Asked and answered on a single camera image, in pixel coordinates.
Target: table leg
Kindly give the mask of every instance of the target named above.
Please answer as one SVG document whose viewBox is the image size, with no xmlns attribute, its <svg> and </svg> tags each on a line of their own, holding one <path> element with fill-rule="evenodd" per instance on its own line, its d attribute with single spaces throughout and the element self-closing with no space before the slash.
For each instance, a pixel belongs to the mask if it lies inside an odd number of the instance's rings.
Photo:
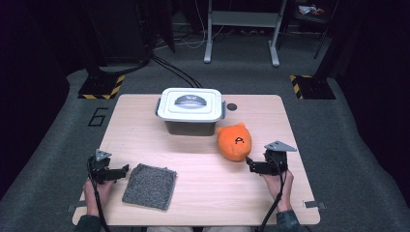
<svg viewBox="0 0 410 232">
<path fill-rule="evenodd" d="M 279 58 L 278 58 L 278 52 L 277 52 L 277 41 L 278 41 L 278 34 L 280 30 L 280 25 L 283 19 L 283 13 L 284 13 L 284 8 L 286 6 L 286 0 L 282 0 L 282 3 L 280 5 L 280 10 L 278 13 L 278 20 L 277 20 L 277 25 L 275 26 L 275 32 L 274 36 L 272 37 L 271 41 L 268 41 L 268 46 L 271 51 L 271 59 L 272 59 L 272 65 L 274 67 L 279 67 Z"/>
<path fill-rule="evenodd" d="M 212 54 L 212 0 L 209 0 L 208 4 L 208 40 L 206 42 L 206 50 L 204 63 L 211 63 L 211 54 Z"/>
</svg>

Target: metal stand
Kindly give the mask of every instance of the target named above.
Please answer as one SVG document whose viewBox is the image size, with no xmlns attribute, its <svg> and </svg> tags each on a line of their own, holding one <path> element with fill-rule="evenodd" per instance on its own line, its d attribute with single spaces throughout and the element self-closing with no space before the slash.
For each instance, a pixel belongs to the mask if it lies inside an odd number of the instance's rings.
<svg viewBox="0 0 410 232">
<path fill-rule="evenodd" d="M 249 26 L 249 27 L 271 27 L 275 28 L 272 39 L 268 42 L 271 51 L 272 65 L 279 66 L 278 53 L 276 43 L 278 33 L 283 18 L 284 7 L 286 0 L 282 0 L 278 13 L 247 13 L 247 12 L 222 12 L 212 11 L 212 0 L 209 0 L 208 5 L 208 40 L 206 43 L 204 63 L 211 63 L 212 55 L 212 26 L 213 25 L 228 25 L 228 26 Z"/>
</svg>

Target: black cable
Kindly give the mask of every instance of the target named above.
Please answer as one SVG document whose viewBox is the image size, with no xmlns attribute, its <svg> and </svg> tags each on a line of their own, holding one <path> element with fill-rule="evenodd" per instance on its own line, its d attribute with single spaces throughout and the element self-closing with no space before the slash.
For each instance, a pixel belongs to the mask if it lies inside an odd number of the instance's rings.
<svg viewBox="0 0 410 232">
<path fill-rule="evenodd" d="M 283 193 L 283 187 L 284 187 L 284 183 L 286 181 L 287 172 L 285 173 L 284 180 L 283 180 L 282 172 L 280 171 L 280 167 L 279 167 L 278 163 L 276 161 L 274 161 L 274 163 L 278 168 L 278 172 L 280 173 L 279 174 L 279 176 L 280 176 L 280 191 L 277 195 L 277 198 L 274 201 L 274 204 L 272 204 L 271 209 L 269 209 L 268 214 L 266 214 L 265 218 L 263 219 L 262 224 L 260 226 L 260 230 L 258 230 L 256 228 L 256 232 L 263 232 L 265 230 L 266 224 L 268 223 L 268 219 L 271 217 L 272 213 L 274 212 L 275 208 L 277 207 L 279 201 L 281 200 L 281 196 L 282 196 L 282 193 Z"/>
<path fill-rule="evenodd" d="M 147 64 L 148 64 L 148 61 L 143 61 L 140 64 L 138 64 L 136 67 L 133 67 L 133 68 L 129 68 L 129 69 L 126 69 L 126 70 L 121 70 L 121 71 L 116 71 L 116 72 L 105 72 L 105 73 L 124 75 L 124 74 L 132 73 L 132 72 L 135 72 L 137 70 L 140 70 L 140 69 L 144 68 Z"/>
<path fill-rule="evenodd" d="M 155 56 L 157 59 L 161 60 L 164 64 L 166 64 L 167 66 L 171 67 L 172 69 L 177 70 L 178 72 L 184 74 L 186 77 L 188 77 L 195 85 L 197 88 L 202 88 L 202 85 L 199 83 L 199 81 L 197 81 L 195 78 L 191 77 L 190 75 L 188 75 L 187 73 L 183 72 L 182 70 L 178 69 L 177 67 L 175 67 L 174 65 L 172 65 L 171 63 L 167 62 L 166 60 L 162 59 L 161 57 Z"/>
<path fill-rule="evenodd" d="M 156 56 L 156 55 L 153 55 L 153 56 L 151 57 L 151 59 L 152 59 L 154 62 L 156 62 L 157 64 L 163 66 L 164 68 L 168 69 L 168 70 L 171 71 L 172 73 L 178 75 L 180 78 L 182 78 L 183 80 L 185 80 L 185 81 L 190 85 L 190 87 L 192 87 L 192 88 L 202 88 L 202 85 L 201 85 L 195 78 L 193 78 L 193 77 L 191 77 L 190 75 L 188 75 L 187 73 L 181 71 L 180 69 L 178 69 L 177 67 L 175 67 L 175 66 L 172 65 L 171 63 L 167 62 L 166 60 L 163 60 L 162 58 L 160 58 L 160 57 L 158 57 L 158 56 Z M 190 79 L 190 80 L 193 82 L 193 84 L 190 83 L 185 77 L 181 76 L 181 75 L 180 75 L 179 73 L 177 73 L 177 72 L 182 73 L 183 75 L 185 75 L 188 79 Z"/>
<path fill-rule="evenodd" d="M 190 85 L 190 87 L 193 88 L 193 85 L 192 85 L 187 79 L 185 79 L 183 76 L 177 74 L 176 72 L 174 72 L 173 70 L 171 70 L 169 67 L 167 67 L 166 65 L 164 65 L 163 63 L 161 63 L 160 61 L 158 61 L 157 59 L 155 59 L 154 57 L 151 58 L 151 59 L 152 59 L 153 61 L 155 61 L 157 64 L 163 66 L 164 68 L 168 69 L 169 71 L 171 71 L 171 72 L 173 72 L 174 74 L 176 74 L 176 75 L 178 75 L 179 77 L 181 77 L 183 80 L 185 80 L 185 81 Z"/>
<path fill-rule="evenodd" d="M 305 226 L 308 232 L 313 232 L 308 226 Z"/>
<path fill-rule="evenodd" d="M 90 157 L 87 161 L 87 170 L 88 170 L 88 178 L 91 181 L 91 184 L 93 185 L 93 189 L 94 189 L 94 195 L 96 196 L 96 202 L 97 202 L 97 208 L 99 210 L 99 216 L 100 216 L 100 222 L 102 223 L 102 227 L 106 232 L 110 232 L 108 225 L 106 224 L 105 221 L 105 217 L 103 216 L 103 206 L 102 206 L 102 202 L 100 200 L 100 194 L 98 192 L 97 189 L 97 182 L 93 179 L 92 175 L 91 175 L 91 161 L 92 161 L 93 157 Z"/>
</svg>

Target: black equipment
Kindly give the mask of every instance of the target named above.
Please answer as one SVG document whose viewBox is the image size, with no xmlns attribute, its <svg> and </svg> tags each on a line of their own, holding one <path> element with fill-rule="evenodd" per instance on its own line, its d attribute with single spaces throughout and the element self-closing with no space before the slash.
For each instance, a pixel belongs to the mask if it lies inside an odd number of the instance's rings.
<svg viewBox="0 0 410 232">
<path fill-rule="evenodd" d="M 250 172 L 255 172 L 258 174 L 280 176 L 280 192 L 275 198 L 275 202 L 269 210 L 268 214 L 262 221 L 260 228 L 256 228 L 255 232 L 263 232 L 268 222 L 268 219 L 271 217 L 271 214 L 274 212 L 274 209 L 277 207 L 283 191 L 284 182 L 286 181 L 286 173 L 284 178 L 282 177 L 282 172 L 287 170 L 287 155 L 286 152 L 296 152 L 297 150 L 287 144 L 284 144 L 280 141 L 275 141 L 268 145 L 265 145 L 266 152 L 264 154 L 265 161 L 253 161 L 251 158 L 247 157 L 247 164 L 249 165 Z"/>
<path fill-rule="evenodd" d="M 286 152 L 296 152 L 296 149 L 280 141 L 265 145 L 265 161 L 253 161 L 247 157 L 250 172 L 277 176 L 287 170 Z"/>
<path fill-rule="evenodd" d="M 129 170 L 129 165 L 123 166 L 121 169 L 109 169 L 111 154 L 97 149 L 96 154 L 88 159 L 89 178 L 100 185 L 106 181 L 118 180 L 126 177 Z"/>
<path fill-rule="evenodd" d="M 83 2 L 107 65 L 149 61 L 155 43 L 154 14 L 149 1 Z"/>
<path fill-rule="evenodd" d="M 130 166 L 127 164 L 121 169 L 108 168 L 110 156 L 112 154 L 100 151 L 97 149 L 96 154 L 92 155 L 87 160 L 88 178 L 91 180 L 93 185 L 94 194 L 96 196 L 97 207 L 99 209 L 100 221 L 102 227 L 106 232 L 109 232 L 108 225 L 106 224 L 105 217 L 103 216 L 103 206 L 100 200 L 100 194 L 98 192 L 97 185 L 103 185 L 107 181 L 118 180 L 126 177 Z"/>
</svg>

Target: gray carpet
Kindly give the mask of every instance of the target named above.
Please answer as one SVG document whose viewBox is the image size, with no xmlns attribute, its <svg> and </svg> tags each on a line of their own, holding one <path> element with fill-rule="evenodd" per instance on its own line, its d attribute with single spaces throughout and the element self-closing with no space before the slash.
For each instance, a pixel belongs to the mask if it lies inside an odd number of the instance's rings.
<svg viewBox="0 0 410 232">
<path fill-rule="evenodd" d="M 286 36 L 273 68 L 270 38 L 226 37 L 214 43 L 212 63 L 204 64 L 205 44 L 197 49 L 177 45 L 155 54 L 222 94 L 260 94 L 282 97 L 307 176 L 317 201 L 327 209 L 312 231 L 410 231 L 410 210 L 393 178 L 377 163 L 355 128 L 349 107 L 334 79 L 328 79 L 336 100 L 298 100 L 290 74 L 314 74 L 318 41 Z M 118 99 L 79 100 L 85 71 L 68 76 L 71 91 L 42 144 L 0 202 L 0 231 L 73 231 L 73 212 L 86 180 L 86 160 L 99 148 Z M 122 94 L 160 94 L 169 87 L 189 87 L 173 73 L 150 62 L 127 74 Z M 101 127 L 87 127 L 97 108 L 106 117 Z M 112 231 L 138 228 L 111 227 Z"/>
</svg>

